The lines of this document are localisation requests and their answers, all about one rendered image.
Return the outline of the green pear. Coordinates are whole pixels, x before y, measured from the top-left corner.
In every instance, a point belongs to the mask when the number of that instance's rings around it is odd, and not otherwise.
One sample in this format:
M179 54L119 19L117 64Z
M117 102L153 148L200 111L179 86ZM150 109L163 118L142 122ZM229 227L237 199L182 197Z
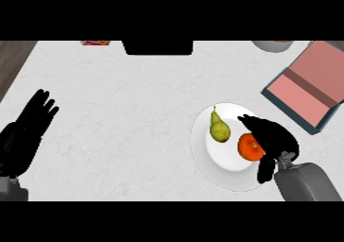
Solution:
M225 143L231 138L231 128L217 114L217 110L212 112L210 135L220 143Z

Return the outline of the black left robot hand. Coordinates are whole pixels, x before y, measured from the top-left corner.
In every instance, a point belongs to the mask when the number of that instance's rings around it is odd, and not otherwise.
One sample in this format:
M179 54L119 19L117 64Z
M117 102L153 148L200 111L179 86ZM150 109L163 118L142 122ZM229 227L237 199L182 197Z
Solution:
M0 177L17 178L29 170L58 110L50 92L39 89L17 120L0 131Z

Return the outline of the black appliance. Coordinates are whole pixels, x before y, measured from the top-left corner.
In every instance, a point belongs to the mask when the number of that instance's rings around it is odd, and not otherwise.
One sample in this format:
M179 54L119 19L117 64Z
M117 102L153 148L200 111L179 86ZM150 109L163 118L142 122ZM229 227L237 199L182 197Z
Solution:
M194 52L192 41L123 41L128 55L136 56L188 56Z

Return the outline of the white plate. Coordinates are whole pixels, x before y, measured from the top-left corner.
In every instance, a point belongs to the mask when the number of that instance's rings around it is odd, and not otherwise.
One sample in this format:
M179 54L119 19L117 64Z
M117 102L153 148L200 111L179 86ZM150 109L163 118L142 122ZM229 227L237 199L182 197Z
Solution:
M231 127L225 143L217 142L210 134L213 111ZM207 180L232 192L250 192L260 186L259 161L245 160L238 152L240 138L251 132L238 120L244 114L254 116L253 111L238 104L213 104L200 113L191 130L191 150L198 169Z

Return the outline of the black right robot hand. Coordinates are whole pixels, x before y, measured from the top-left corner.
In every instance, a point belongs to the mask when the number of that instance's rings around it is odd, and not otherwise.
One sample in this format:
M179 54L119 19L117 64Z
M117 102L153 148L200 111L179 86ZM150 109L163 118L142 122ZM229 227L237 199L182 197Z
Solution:
M238 119L266 152L257 170L257 181L263 184L273 179L278 162L290 166L299 159L300 144L294 134L278 122L247 114Z

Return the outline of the pink-lined open box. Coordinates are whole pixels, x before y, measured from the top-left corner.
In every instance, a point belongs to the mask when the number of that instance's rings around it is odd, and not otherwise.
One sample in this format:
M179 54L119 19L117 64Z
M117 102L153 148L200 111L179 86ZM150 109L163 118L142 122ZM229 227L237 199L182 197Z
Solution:
M307 133L319 133L344 103L344 41L312 41L262 94Z

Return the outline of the orange squash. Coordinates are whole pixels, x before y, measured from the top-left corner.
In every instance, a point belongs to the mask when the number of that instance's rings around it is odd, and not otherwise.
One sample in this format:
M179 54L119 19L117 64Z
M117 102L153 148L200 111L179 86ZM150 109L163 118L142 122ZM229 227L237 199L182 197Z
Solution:
M259 161L266 154L262 145L257 143L250 133L244 133L240 137L238 152L243 158L250 162Z

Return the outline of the grey bowl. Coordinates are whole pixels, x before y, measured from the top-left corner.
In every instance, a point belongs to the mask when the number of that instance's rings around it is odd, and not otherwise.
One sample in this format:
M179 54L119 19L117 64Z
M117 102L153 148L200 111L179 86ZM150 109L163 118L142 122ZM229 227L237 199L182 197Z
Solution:
M253 41L254 45L266 52L281 53L293 45L293 41Z

